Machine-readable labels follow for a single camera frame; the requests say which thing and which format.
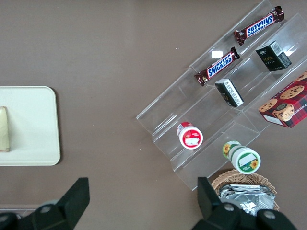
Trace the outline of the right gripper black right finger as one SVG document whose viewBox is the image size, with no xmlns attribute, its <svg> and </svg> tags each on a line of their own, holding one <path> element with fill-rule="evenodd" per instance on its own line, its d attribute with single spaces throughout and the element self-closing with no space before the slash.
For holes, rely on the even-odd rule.
<svg viewBox="0 0 307 230">
<path fill-rule="evenodd" d="M 252 216 L 228 202 L 221 202 L 206 177 L 198 178 L 197 200 L 203 218 L 194 230 L 295 230 L 286 215 L 261 209 Z"/>
</svg>

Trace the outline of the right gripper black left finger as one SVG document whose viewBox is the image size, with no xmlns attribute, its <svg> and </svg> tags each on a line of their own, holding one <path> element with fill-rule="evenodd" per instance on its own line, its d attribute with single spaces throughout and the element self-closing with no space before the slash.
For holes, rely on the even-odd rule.
<svg viewBox="0 0 307 230">
<path fill-rule="evenodd" d="M 72 230 L 90 202 L 89 180 L 79 178 L 54 204 L 45 204 L 18 219 L 13 212 L 0 215 L 2 230 Z"/>
</svg>

